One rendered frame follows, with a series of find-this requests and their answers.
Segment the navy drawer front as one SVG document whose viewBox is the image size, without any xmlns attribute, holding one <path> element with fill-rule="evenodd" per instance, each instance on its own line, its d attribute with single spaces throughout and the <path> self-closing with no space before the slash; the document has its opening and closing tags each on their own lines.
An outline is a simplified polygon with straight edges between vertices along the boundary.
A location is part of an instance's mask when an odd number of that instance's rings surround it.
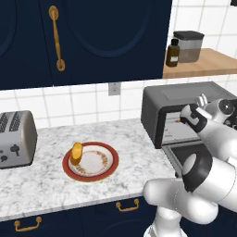
<svg viewBox="0 0 237 237">
<path fill-rule="evenodd" d="M 0 237 L 82 237 L 81 214 L 78 209 L 63 210 L 36 216 L 19 218 L 21 221 L 35 221 L 42 218 L 34 231 L 16 232 L 15 219 L 0 222 Z"/>
<path fill-rule="evenodd" d="M 135 198 L 139 199 L 140 206 L 132 212 L 119 212 L 117 201 L 82 207 L 84 237 L 143 237 L 155 218 L 156 207 L 148 205 L 142 196 L 119 201 L 133 201 Z"/>
</svg>

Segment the dark brown bottle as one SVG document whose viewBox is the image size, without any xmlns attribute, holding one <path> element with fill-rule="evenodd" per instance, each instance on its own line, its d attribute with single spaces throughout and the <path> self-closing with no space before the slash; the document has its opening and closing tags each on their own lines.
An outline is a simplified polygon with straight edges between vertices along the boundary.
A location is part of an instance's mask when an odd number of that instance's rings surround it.
<svg viewBox="0 0 237 237">
<path fill-rule="evenodd" d="M 170 45 L 168 46 L 166 65 L 170 68 L 176 67 L 178 65 L 179 54 L 179 40 L 172 39 Z"/>
</svg>

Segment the grey wall outlet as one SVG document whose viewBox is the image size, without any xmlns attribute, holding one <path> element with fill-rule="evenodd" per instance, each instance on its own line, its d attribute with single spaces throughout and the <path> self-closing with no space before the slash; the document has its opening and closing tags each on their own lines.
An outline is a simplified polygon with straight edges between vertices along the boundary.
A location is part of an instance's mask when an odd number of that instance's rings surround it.
<svg viewBox="0 0 237 237">
<path fill-rule="evenodd" d="M 121 83 L 120 82 L 110 82 L 108 84 L 108 95 L 120 95 Z"/>
</svg>

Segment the baguette bread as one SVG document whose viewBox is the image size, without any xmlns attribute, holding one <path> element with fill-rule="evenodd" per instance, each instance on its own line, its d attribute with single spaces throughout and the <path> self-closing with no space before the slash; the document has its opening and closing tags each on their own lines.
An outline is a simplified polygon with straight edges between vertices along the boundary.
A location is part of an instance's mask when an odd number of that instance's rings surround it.
<svg viewBox="0 0 237 237">
<path fill-rule="evenodd" d="M 83 146 L 81 143 L 75 143 L 72 146 L 70 154 L 70 162 L 73 166 L 77 166 L 80 163 L 82 157 L 82 149 Z"/>
</svg>

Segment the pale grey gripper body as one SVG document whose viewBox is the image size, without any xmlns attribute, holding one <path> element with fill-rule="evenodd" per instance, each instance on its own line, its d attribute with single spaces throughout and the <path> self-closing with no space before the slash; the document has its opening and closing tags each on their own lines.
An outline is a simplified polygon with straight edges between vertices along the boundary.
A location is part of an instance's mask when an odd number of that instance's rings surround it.
<svg viewBox="0 0 237 237">
<path fill-rule="evenodd" d="M 200 107 L 206 106 L 206 105 L 208 104 L 207 99 L 206 99 L 206 96 L 205 96 L 204 94 L 200 94 L 200 95 L 197 97 L 197 104 L 198 104 Z"/>
</svg>

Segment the toaster oven door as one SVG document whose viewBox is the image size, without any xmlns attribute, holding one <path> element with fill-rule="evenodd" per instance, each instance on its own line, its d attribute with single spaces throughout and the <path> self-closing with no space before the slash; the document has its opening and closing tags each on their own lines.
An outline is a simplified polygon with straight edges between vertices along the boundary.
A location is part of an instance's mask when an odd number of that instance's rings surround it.
<svg viewBox="0 0 237 237">
<path fill-rule="evenodd" d="M 210 156 L 209 151 L 201 141 L 166 144 L 162 149 L 167 155 L 172 167 L 175 169 L 176 178 L 181 176 L 183 164 L 188 156 L 196 153 Z"/>
</svg>

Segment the wooden shelf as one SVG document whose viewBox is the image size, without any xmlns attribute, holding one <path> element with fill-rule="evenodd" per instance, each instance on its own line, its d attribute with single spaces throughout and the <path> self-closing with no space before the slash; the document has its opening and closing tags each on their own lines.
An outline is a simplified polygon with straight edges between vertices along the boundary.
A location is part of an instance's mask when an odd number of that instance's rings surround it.
<svg viewBox="0 0 237 237">
<path fill-rule="evenodd" d="M 237 59 L 211 48 L 202 48 L 199 59 L 192 63 L 179 63 L 176 67 L 164 66 L 163 78 L 191 78 L 237 74 Z"/>
</svg>

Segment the red rimmed patterned plate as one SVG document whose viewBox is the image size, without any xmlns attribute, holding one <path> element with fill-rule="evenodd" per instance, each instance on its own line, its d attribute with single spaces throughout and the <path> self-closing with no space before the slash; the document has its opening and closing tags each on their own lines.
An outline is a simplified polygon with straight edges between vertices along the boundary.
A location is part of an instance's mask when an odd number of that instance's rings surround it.
<svg viewBox="0 0 237 237">
<path fill-rule="evenodd" d="M 75 181 L 100 181 L 117 169 L 119 154 L 110 145 L 100 142 L 82 143 L 82 157 L 77 166 L 70 162 L 71 149 L 65 154 L 62 167 L 65 173 Z"/>
</svg>

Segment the grey lidded canister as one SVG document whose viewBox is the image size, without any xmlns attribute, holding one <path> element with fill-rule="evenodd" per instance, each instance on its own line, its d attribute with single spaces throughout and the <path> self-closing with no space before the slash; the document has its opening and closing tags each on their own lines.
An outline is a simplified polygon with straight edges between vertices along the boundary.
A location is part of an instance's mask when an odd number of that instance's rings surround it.
<svg viewBox="0 0 237 237">
<path fill-rule="evenodd" d="M 179 40 L 180 63 L 193 63 L 199 59 L 204 36 L 198 31 L 173 32 L 173 37 Z"/>
</svg>

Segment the silver toaster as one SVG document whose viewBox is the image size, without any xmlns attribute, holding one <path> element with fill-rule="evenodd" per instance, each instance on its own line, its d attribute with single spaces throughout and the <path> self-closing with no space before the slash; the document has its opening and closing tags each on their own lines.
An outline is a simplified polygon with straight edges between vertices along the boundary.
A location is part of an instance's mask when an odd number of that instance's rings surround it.
<svg viewBox="0 0 237 237">
<path fill-rule="evenodd" d="M 30 110 L 0 114 L 0 169 L 30 166 L 37 130 Z"/>
</svg>

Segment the dark grey toaster oven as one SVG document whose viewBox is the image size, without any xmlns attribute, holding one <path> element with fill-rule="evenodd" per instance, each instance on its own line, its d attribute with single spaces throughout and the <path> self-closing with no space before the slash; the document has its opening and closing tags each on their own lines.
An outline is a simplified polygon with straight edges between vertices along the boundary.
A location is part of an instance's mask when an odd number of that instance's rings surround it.
<svg viewBox="0 0 237 237">
<path fill-rule="evenodd" d="M 208 102 L 225 98 L 237 106 L 237 96 L 213 81 L 147 86 L 143 89 L 141 122 L 156 149 L 173 143 L 199 141 L 197 134 L 176 119 L 181 110 L 204 94 Z"/>
</svg>

